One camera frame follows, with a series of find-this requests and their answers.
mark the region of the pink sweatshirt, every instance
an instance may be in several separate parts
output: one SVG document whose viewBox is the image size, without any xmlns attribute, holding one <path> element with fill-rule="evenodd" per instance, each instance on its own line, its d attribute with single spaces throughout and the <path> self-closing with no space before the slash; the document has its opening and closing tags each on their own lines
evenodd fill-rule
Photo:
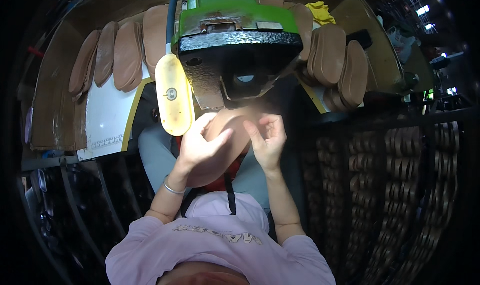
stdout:
<svg viewBox="0 0 480 285">
<path fill-rule="evenodd" d="M 211 192 L 194 199 L 189 218 L 132 222 L 105 260 L 109 281 L 154 285 L 175 265 L 202 261 L 231 268 L 252 285 L 335 284 L 313 240 L 296 235 L 280 246 L 268 236 L 267 217 L 255 199 L 236 193 L 235 202 L 237 215 L 228 215 L 226 193 Z"/>
</svg>

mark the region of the silver bangle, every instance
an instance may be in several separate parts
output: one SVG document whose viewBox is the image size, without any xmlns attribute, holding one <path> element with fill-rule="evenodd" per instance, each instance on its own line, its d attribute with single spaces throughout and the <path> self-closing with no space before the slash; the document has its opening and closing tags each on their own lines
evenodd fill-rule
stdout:
<svg viewBox="0 0 480 285">
<path fill-rule="evenodd" d="M 183 189 L 183 191 L 175 191 L 175 190 L 173 190 L 172 188 L 170 188 L 170 187 L 167 186 L 166 180 L 167 180 L 167 177 L 168 177 L 168 176 L 169 176 L 169 175 L 167 174 L 167 175 L 165 176 L 165 178 L 163 179 L 163 186 L 165 186 L 166 190 L 168 190 L 169 192 L 172 192 L 172 193 L 176 193 L 176 194 L 183 194 L 183 193 L 186 191 L 187 188 Z"/>
</svg>

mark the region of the gray pants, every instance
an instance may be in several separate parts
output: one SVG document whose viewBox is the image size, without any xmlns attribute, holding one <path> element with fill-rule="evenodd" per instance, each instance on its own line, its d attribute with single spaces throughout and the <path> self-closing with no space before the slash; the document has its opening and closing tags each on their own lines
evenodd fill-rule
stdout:
<svg viewBox="0 0 480 285">
<path fill-rule="evenodd" d="M 145 128 L 138 137 L 141 161 L 154 192 L 159 190 L 163 179 L 170 174 L 175 161 L 177 161 L 171 153 L 171 141 L 172 136 L 164 130 L 161 123 Z M 248 193 L 266 213 L 270 212 L 267 180 L 260 164 L 255 159 L 251 146 L 232 181 L 232 187 L 234 192 Z"/>
</svg>

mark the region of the green machine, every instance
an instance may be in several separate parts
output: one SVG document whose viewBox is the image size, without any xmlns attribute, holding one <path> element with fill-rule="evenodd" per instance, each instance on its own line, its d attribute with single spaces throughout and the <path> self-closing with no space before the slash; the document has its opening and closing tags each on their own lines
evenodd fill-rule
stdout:
<svg viewBox="0 0 480 285">
<path fill-rule="evenodd" d="M 167 40 L 201 109 L 245 106 L 272 88 L 303 49 L 291 12 L 256 0 L 187 0 L 172 34 L 170 19 Z"/>
</svg>

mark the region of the plastic bag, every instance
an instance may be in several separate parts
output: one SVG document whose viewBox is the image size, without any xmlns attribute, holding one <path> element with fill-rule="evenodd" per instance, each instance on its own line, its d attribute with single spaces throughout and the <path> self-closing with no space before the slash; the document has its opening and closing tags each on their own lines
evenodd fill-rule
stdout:
<svg viewBox="0 0 480 285">
<path fill-rule="evenodd" d="M 404 37 L 400 35 L 400 30 L 396 30 L 395 27 L 391 27 L 387 30 L 388 39 L 393 45 L 398 59 L 402 64 L 405 64 L 410 57 L 412 50 L 412 44 L 417 40 L 415 36 Z"/>
</svg>

